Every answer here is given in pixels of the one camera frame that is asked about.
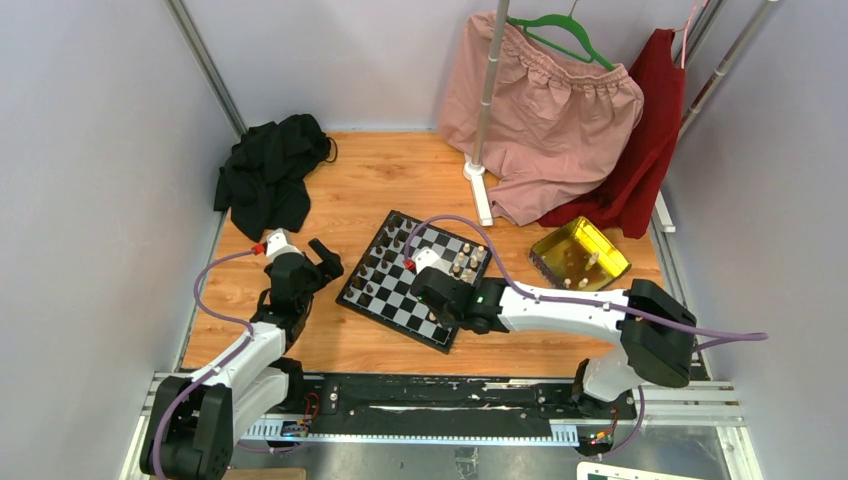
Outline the black white chessboard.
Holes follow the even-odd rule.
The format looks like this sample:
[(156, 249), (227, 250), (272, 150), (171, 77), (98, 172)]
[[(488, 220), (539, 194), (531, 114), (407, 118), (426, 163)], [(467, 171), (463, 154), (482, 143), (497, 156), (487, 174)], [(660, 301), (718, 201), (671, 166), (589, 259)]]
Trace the black white chessboard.
[[(397, 227), (394, 233), (387, 232), (389, 222), (394, 222)], [(410, 240), (410, 234), (419, 223), (418, 219), (400, 211), (390, 211), (336, 297), (336, 303), (435, 350), (448, 353), (458, 331), (432, 320), (428, 308), (409, 293), (414, 274), (403, 264), (404, 244)], [(429, 225), (411, 239), (411, 252), (415, 254), (422, 247), (431, 248), (453, 264), (465, 243), (471, 246), (471, 252), (460, 265), (460, 276), (466, 269), (471, 269), (469, 259), (476, 256), (477, 247), (485, 247), (484, 258), (478, 260), (476, 269), (471, 269), (473, 275), (469, 283), (478, 285), (492, 260), (491, 250), (485, 244)], [(385, 248), (382, 257), (375, 255), (377, 246)], [(368, 278), (360, 276), (362, 266), (371, 270)], [(348, 287), (354, 290), (352, 298), (344, 297)]]

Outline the yellow metal tray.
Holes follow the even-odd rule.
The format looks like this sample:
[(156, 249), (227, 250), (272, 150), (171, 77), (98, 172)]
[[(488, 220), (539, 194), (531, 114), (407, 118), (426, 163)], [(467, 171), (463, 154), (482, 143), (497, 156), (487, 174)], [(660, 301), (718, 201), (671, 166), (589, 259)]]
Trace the yellow metal tray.
[(552, 231), (530, 249), (531, 265), (556, 289), (603, 290), (631, 269), (631, 262), (587, 218)]

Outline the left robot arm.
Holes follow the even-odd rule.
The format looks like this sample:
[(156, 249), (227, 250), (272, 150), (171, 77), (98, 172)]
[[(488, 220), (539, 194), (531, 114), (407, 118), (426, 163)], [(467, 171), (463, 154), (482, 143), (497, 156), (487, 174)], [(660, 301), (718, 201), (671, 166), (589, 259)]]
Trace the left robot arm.
[(314, 263), (271, 232), (249, 254), (267, 257), (270, 286), (260, 294), (244, 331), (207, 366), (172, 375), (158, 386), (142, 444), (139, 469), (158, 479), (221, 479), (240, 438), (275, 407), (298, 411), (306, 400), (300, 362), (285, 358), (305, 328), (315, 294), (343, 272), (340, 256), (313, 238)]

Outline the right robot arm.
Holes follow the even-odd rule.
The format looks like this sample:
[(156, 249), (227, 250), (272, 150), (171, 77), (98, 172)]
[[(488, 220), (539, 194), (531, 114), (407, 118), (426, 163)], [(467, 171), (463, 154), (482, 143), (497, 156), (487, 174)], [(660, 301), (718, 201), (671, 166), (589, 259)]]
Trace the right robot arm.
[(435, 320), (483, 335), (549, 331), (612, 345), (581, 362), (571, 403), (596, 417), (624, 391), (645, 382), (683, 388), (690, 382), (697, 321), (656, 283), (637, 279), (627, 289), (554, 290), (485, 277), (472, 286), (434, 267), (418, 271), (411, 294)]

